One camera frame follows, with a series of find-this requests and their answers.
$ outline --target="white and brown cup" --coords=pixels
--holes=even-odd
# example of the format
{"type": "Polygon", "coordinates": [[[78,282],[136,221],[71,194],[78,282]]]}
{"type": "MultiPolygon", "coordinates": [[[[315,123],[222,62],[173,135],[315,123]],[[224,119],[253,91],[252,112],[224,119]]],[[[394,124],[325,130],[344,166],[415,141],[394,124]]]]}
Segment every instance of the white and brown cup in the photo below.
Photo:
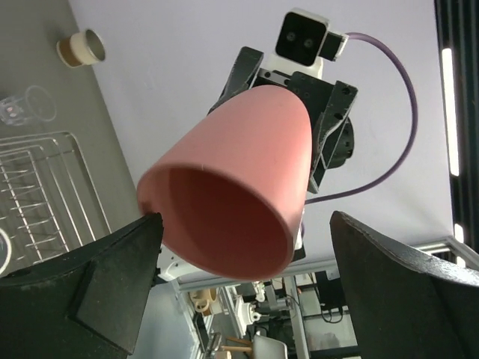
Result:
{"type": "Polygon", "coordinates": [[[57,53],[68,67],[93,65],[105,60],[105,47],[100,36],[87,29],[57,42],[57,53]]]}

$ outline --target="camera lens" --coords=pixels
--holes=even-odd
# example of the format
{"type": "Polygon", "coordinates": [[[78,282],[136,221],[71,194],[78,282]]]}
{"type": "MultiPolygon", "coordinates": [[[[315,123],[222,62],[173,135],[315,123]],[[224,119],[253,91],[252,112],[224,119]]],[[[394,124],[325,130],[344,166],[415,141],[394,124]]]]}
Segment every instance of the camera lens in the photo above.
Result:
{"type": "Polygon", "coordinates": [[[294,41],[296,39],[296,34],[294,32],[288,32],[286,35],[286,39],[288,41],[294,41]]]}
{"type": "Polygon", "coordinates": [[[310,49],[311,47],[313,47],[313,40],[312,39],[305,40],[305,48],[310,49]]]}

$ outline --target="clear glass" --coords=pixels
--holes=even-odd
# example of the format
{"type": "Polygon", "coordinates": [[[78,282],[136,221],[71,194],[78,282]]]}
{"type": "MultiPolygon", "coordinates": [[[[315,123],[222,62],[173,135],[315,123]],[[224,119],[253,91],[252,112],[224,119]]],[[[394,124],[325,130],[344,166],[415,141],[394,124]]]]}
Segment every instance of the clear glass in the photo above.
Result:
{"type": "Polygon", "coordinates": [[[0,120],[9,126],[49,122],[56,116],[55,101],[41,86],[32,85],[25,93],[0,100],[0,120]]]}

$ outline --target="gray floor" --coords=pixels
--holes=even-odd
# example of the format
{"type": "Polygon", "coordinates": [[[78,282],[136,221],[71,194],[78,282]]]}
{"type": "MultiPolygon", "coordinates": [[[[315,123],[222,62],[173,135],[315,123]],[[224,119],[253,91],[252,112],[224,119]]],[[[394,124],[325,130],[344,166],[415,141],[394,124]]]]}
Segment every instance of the gray floor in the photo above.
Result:
{"type": "Polygon", "coordinates": [[[171,283],[152,288],[143,316],[134,359],[194,358],[198,339],[183,297],[171,283]]]}

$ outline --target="dish rack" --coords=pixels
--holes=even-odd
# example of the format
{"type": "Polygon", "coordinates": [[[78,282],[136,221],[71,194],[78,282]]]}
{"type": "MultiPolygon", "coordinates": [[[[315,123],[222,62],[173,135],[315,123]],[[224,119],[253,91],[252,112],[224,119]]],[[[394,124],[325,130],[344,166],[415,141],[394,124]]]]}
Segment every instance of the dish rack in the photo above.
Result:
{"type": "Polygon", "coordinates": [[[0,139],[0,228],[12,247],[0,276],[111,232],[73,134],[0,139]]]}

